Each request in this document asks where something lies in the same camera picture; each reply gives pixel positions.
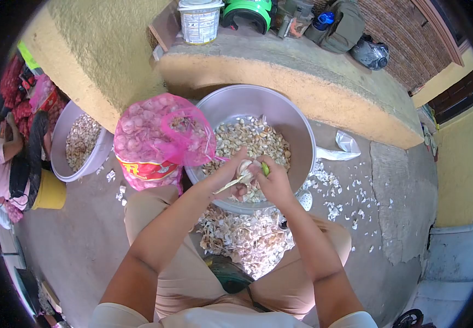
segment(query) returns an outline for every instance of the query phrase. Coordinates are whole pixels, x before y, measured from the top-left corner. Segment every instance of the gray helmet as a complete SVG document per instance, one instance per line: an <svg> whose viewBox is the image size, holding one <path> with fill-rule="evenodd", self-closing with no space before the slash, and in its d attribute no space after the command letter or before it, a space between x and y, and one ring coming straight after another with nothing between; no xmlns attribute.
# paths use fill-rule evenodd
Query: gray helmet
<svg viewBox="0 0 473 328"><path fill-rule="evenodd" d="M351 56L365 67L377 71L383 69L390 59L390 49L384 43L374 43L371 35L364 34L349 50Z"/></svg>

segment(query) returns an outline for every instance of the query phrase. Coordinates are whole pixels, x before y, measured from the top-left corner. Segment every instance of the person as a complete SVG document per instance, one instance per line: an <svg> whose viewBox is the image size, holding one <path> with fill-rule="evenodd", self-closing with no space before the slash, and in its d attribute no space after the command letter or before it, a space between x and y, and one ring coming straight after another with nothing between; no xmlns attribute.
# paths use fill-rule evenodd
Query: person
<svg viewBox="0 0 473 328"><path fill-rule="evenodd" d="M49 119L47 112L36 112L27 147L24 147L14 115L9 112L5 120L5 139L0 142L0 199L8 200L20 210L29 210L36 200L42 166L45 166L41 159L42 148L47 161L51 153Z"/></svg>
<svg viewBox="0 0 473 328"><path fill-rule="evenodd" d="M235 185L243 148L214 174L178 198L175 186L145 189L129 199L125 226L131 244L90 319L91 328L308 327L300 320L316 305L320 327L373 327L344 271L351 237L343 226L307 213L286 170L270 157L270 173L253 174L285 216L295 247L273 270L237 294L227 294L196 252L187 232L209 203L247 189ZM160 320L154 322L154 312Z"/></svg>

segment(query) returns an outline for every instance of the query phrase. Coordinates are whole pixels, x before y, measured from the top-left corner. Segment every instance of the pile of garlic peels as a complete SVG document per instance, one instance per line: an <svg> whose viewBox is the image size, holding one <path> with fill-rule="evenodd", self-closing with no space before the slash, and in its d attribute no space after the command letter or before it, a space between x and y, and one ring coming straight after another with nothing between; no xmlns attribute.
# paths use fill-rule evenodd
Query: pile of garlic peels
<svg viewBox="0 0 473 328"><path fill-rule="evenodd" d="M278 227L282 218L276 208L256 210L253 215L226 212L210 205L198 220L206 253L231 257L254 279L270 272L293 248L291 231Z"/></svg>

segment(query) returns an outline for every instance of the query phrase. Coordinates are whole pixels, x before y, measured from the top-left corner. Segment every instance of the hand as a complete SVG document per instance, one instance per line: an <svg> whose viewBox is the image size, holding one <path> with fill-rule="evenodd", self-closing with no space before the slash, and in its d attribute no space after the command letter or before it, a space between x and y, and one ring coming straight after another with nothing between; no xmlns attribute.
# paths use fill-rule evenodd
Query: hand
<svg viewBox="0 0 473 328"><path fill-rule="evenodd" d="M14 114L12 114L12 112L7 113L7 116L5 117L5 121L7 121L7 123L9 123L11 127L16 126L16 121L14 120Z"/></svg>
<svg viewBox="0 0 473 328"><path fill-rule="evenodd" d="M200 181L200 184L206 187L211 199L223 200L234 195L238 200L243 201L242 196L247 193L247 186L243 183L237 183L216 195L213 195L213 192L225 186L229 181L236 179L236 169L240 162L245 159L250 158L247 157L247 148L242 147L239 152L234 154L231 161L222 165L214 174Z"/></svg>
<svg viewBox="0 0 473 328"><path fill-rule="evenodd" d="M256 180L260 184L260 189L262 189L267 200L279 208L297 201L289 185L286 169L267 155L262 155L256 160L266 162L269 167L267 177L261 169L256 174Z"/></svg>

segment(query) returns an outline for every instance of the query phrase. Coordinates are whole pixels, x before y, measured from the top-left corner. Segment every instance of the blue water bottle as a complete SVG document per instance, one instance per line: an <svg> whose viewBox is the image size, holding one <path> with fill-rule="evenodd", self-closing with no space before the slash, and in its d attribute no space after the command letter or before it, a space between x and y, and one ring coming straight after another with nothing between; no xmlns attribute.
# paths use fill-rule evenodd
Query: blue water bottle
<svg viewBox="0 0 473 328"><path fill-rule="evenodd" d="M313 20L313 26L317 30L325 30L326 28L329 27L334 22L334 13L330 11L326 11L325 13L322 13L318 15L317 19Z"/></svg>

